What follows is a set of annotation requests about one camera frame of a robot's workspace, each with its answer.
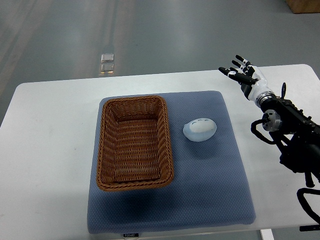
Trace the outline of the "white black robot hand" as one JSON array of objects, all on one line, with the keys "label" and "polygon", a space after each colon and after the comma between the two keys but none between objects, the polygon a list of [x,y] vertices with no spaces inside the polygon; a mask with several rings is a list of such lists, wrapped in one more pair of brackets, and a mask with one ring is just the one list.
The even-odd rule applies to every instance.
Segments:
[{"label": "white black robot hand", "polygon": [[257,66],[252,65],[240,55],[236,55],[235,58],[237,60],[231,62],[236,68],[219,67],[218,70],[229,79],[236,81],[245,98],[253,101],[260,108],[264,100],[272,98],[275,94],[268,87],[265,76]]}]

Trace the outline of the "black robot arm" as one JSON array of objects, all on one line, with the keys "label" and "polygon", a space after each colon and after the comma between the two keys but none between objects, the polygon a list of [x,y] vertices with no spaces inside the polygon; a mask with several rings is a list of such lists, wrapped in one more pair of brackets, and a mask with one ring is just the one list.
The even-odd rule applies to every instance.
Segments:
[{"label": "black robot arm", "polygon": [[313,181],[320,178],[320,126],[285,99],[285,94],[284,83],[280,96],[266,93],[258,99],[263,116],[251,124],[251,132],[263,142],[278,147],[280,164],[293,173],[304,174],[305,187],[298,189],[296,195],[302,209],[316,224],[299,229],[315,231],[320,228],[320,216],[312,210],[305,195],[320,194]]}]

